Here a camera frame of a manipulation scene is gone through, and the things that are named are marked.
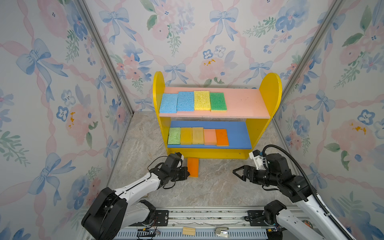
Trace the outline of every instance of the sponge on floor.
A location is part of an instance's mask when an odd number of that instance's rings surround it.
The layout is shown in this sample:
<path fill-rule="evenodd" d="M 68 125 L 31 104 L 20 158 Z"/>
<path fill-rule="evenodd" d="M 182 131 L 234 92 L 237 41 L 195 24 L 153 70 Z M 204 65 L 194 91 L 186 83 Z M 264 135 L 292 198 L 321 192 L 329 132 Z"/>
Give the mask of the sponge on floor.
<path fill-rule="evenodd" d="M 192 144 L 204 144 L 204 128 L 192 128 Z"/>
<path fill-rule="evenodd" d="M 216 139 L 218 147 L 228 147 L 228 135 L 226 129 L 216 129 Z"/>
<path fill-rule="evenodd" d="M 195 110 L 211 110 L 209 91 L 195 91 Z"/>
<path fill-rule="evenodd" d="M 160 113 L 177 113 L 177 93 L 163 93 Z"/>
<path fill-rule="evenodd" d="M 198 177 L 199 176 L 199 159 L 189 157 L 187 159 L 187 167 L 190 177 Z"/>
<path fill-rule="evenodd" d="M 210 93 L 211 112 L 226 112 L 224 93 Z"/>
<path fill-rule="evenodd" d="M 170 127 L 168 135 L 168 144 L 180 144 L 180 127 Z"/>
<path fill-rule="evenodd" d="M 182 127 L 180 133 L 180 145 L 191 145 L 192 144 L 192 128 Z"/>
<path fill-rule="evenodd" d="M 204 145 L 216 145 L 216 130 L 204 128 Z"/>
<path fill-rule="evenodd" d="M 193 92 L 179 92 L 177 111 L 192 112 L 195 110 L 195 95 Z"/>

